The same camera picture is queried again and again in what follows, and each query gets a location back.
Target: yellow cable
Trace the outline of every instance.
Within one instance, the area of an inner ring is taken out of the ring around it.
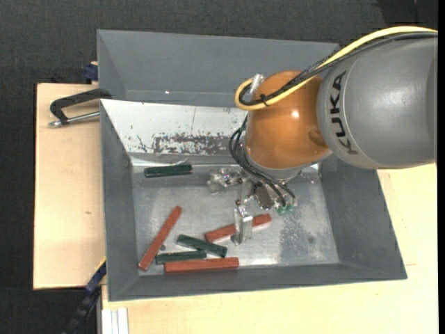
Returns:
[[[350,45],[344,47],[343,49],[341,49],[340,51],[338,51],[335,55],[333,55],[332,57],[330,57],[329,59],[327,59],[325,62],[323,62],[322,64],[320,64],[317,68],[323,67],[325,64],[330,63],[332,61],[335,61],[338,58],[341,58],[343,56],[345,56],[346,54],[350,53],[351,51],[353,51],[354,49],[372,41],[375,40],[376,38],[381,38],[381,37],[385,37],[387,35],[393,35],[395,33],[410,33],[410,32],[437,32],[436,30],[432,30],[432,29],[426,29],[424,27],[416,27],[416,26],[397,26],[397,27],[390,27],[388,29],[383,29],[383,30],[379,30],[376,32],[372,32],[362,38],[359,38],[358,40],[354,41],[353,43],[351,43]],[[308,79],[306,79],[305,81],[297,84],[296,86],[293,86],[292,88],[290,88],[289,90],[286,90],[285,92],[279,94],[278,96],[274,97],[271,100],[267,101],[268,105],[272,105],[282,99],[284,99],[285,97],[289,96],[290,94],[292,94],[293,92],[295,92],[297,89],[301,88],[302,86],[304,86],[306,83],[308,83],[312,78],[314,77],[310,77]],[[266,105],[264,103],[261,104],[255,104],[255,105],[244,105],[242,103],[240,103],[239,101],[239,95],[241,94],[241,91],[249,84],[252,83],[252,79],[248,79],[247,81],[243,82],[238,89],[235,92],[235,105],[237,105],[238,108],[243,109],[243,110],[247,110],[247,111],[251,111],[251,110],[259,110],[264,108]]]

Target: gray carpet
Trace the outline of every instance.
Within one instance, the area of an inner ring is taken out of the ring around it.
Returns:
[[[85,83],[96,29],[347,44],[386,24],[438,21],[437,0],[0,1],[0,333],[8,334],[59,333],[81,300],[75,289],[31,291],[34,83]],[[90,319],[82,333],[94,332]]]

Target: black cable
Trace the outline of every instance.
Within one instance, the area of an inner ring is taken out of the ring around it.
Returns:
[[[269,177],[268,175],[266,175],[265,173],[261,172],[260,170],[258,170],[257,168],[255,168],[252,164],[250,164],[250,162],[247,160],[247,157],[244,153],[244,151],[242,149],[239,150],[239,153],[241,154],[241,157],[239,157],[239,155],[236,153],[236,149],[239,147],[239,140],[241,138],[242,133],[245,130],[245,126],[247,124],[247,116],[243,121],[243,124],[241,125],[241,127],[239,127],[239,129],[237,129],[232,136],[229,139],[229,151],[230,154],[232,155],[232,157],[235,159],[235,161],[237,162],[237,164],[246,172],[250,173],[251,175],[254,175],[255,177],[258,177],[260,180],[263,181],[263,183],[267,184],[279,197],[280,200],[282,201],[283,206],[286,206],[286,199],[284,198],[284,196],[282,195],[282,193],[280,192],[280,190],[277,187],[282,188],[283,190],[285,190],[293,199],[295,199],[295,194],[292,192],[292,190],[290,190],[290,188],[288,186],[286,186],[285,184],[281,184],[279,183],[277,180],[274,180],[272,177]]]

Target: wooden block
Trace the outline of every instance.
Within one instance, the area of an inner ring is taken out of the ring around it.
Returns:
[[[260,225],[264,225],[267,223],[270,223],[272,221],[272,218],[270,217],[270,214],[262,214],[258,216],[254,216],[252,220],[252,228],[258,227]],[[235,225],[231,224],[228,226],[225,226],[223,228],[219,228],[216,230],[212,230],[205,234],[205,238],[208,242],[215,242],[218,240],[221,240],[225,237],[229,237],[235,233]]]
[[[148,270],[148,267],[150,266],[150,264],[154,260],[154,258],[156,256],[156,254],[158,253],[161,245],[163,244],[163,242],[167,238],[168,234],[170,233],[171,229],[173,228],[173,226],[177,222],[177,220],[178,220],[179,216],[181,215],[181,213],[182,213],[182,208],[181,207],[175,207],[172,210],[172,212],[168,216],[167,220],[162,225],[161,230],[159,230],[159,233],[154,238],[152,244],[149,246],[148,250],[145,252],[142,260],[139,262],[139,268],[141,270],[144,270],[144,271]]]
[[[226,257],[220,259],[166,262],[164,264],[164,271],[165,273],[190,273],[237,269],[238,267],[239,260],[237,257]]]

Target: black carpet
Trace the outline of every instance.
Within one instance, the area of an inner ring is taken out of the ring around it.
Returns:
[[[85,83],[95,31],[138,29],[347,44],[438,27],[438,0],[0,0],[0,333],[59,333],[80,303],[33,292],[34,84]],[[82,333],[95,332],[91,318]]]

